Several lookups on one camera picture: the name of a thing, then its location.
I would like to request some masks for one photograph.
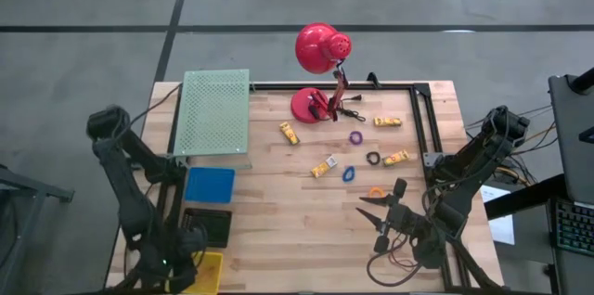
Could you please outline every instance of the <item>orange object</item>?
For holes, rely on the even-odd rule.
[[[373,193],[378,193],[378,194],[380,194],[380,196],[381,196],[382,198],[386,196],[386,194],[385,194],[385,192],[383,191],[383,189],[381,189],[381,188],[379,188],[379,187],[372,187],[372,188],[369,190],[369,193],[368,193],[368,195],[369,195],[369,197],[370,197],[370,198],[373,198]]]

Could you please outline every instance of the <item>rubber band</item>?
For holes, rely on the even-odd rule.
[[[358,146],[361,143],[363,143],[363,134],[361,134],[361,132],[358,131],[351,132],[351,134],[349,135],[349,141],[351,141],[351,143],[353,143],[354,145]]]
[[[348,183],[350,181],[353,181],[353,179],[355,179],[355,166],[348,166],[346,168],[346,170],[344,170],[344,173],[342,174],[342,180],[345,183]]]
[[[369,195],[369,197],[370,197],[370,198],[373,198],[373,193],[378,193],[378,194],[380,194],[380,196],[381,196],[382,198],[386,196],[386,194],[385,194],[385,192],[383,191],[383,189],[381,189],[381,188],[379,188],[379,187],[372,187],[372,188],[369,190],[369,193],[368,193],[368,195]]]
[[[365,157],[368,159],[368,163],[371,165],[378,165],[381,160],[380,153],[376,151],[369,152]]]

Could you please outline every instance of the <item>white paper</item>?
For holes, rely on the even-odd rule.
[[[494,188],[491,186],[481,186],[481,195],[483,196],[483,202],[487,202],[492,199],[502,197],[510,192],[505,189]],[[489,221],[489,227],[491,228],[491,235],[493,240],[506,243],[515,244],[513,237],[513,215],[499,217],[498,219]]]

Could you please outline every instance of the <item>gray floor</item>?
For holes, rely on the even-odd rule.
[[[0,0],[4,25],[167,25],[175,0]],[[591,0],[186,0],[180,24],[579,24]],[[549,103],[547,78],[589,69],[591,32],[350,34],[350,79],[454,80],[465,122],[506,104],[521,112]],[[255,81],[312,80],[293,55],[294,33],[178,34],[165,73],[248,68]],[[71,205],[47,203],[29,249],[21,294],[101,287],[117,228],[117,203],[84,134],[109,104],[138,113],[149,100],[165,33],[0,33],[0,163],[76,190]],[[551,113],[534,118],[547,128]],[[561,171],[556,147],[528,154],[537,178]],[[547,290],[531,250],[544,213],[516,216],[515,247],[498,245],[506,284]]]

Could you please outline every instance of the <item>butcher block tabletop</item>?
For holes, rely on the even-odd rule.
[[[424,82],[431,87],[433,107],[444,152],[455,153],[466,143],[464,123],[453,82]],[[155,104],[179,83],[155,83],[150,104]],[[381,218],[386,209],[359,200],[376,186],[391,192],[396,178],[407,180],[401,203],[423,213],[421,195],[425,181],[420,161],[419,142],[409,92],[401,90],[347,90],[343,98],[362,95],[361,101],[344,101],[344,107],[356,110],[365,122],[339,114],[337,122],[315,124],[297,122],[291,115],[291,97],[296,90],[265,91],[250,94],[248,157],[251,169],[237,170],[230,204],[204,204],[183,201],[185,208],[232,211],[231,230],[223,253],[221,292],[391,292],[444,290],[439,270],[421,268],[404,285],[387,289],[372,282],[366,265],[374,254],[378,233],[355,207]],[[419,97],[427,144],[432,145],[427,113]],[[151,111],[146,118],[142,140],[156,153],[166,154],[174,121],[177,92]],[[374,117],[395,117],[401,127],[375,127]],[[301,140],[289,144],[279,130],[288,122]],[[349,134],[359,131],[361,145],[349,142]],[[387,157],[405,149],[410,159],[393,167],[370,165],[366,154],[377,151]],[[332,155],[338,164],[319,178],[311,170]],[[191,165],[197,161],[190,159]],[[355,167],[355,179],[344,183],[346,167]],[[142,172],[135,178],[141,190],[149,183]],[[156,204],[160,190],[153,187],[148,196]],[[462,235],[464,245],[476,262],[498,284],[503,279],[483,200],[477,194]],[[125,240],[117,236],[106,286],[123,279]],[[397,258],[412,260],[405,245]],[[126,255],[127,269],[136,255]],[[459,281],[455,258],[448,250],[452,278]],[[383,282],[395,282],[408,274],[391,264],[386,257],[377,260],[372,273]]]

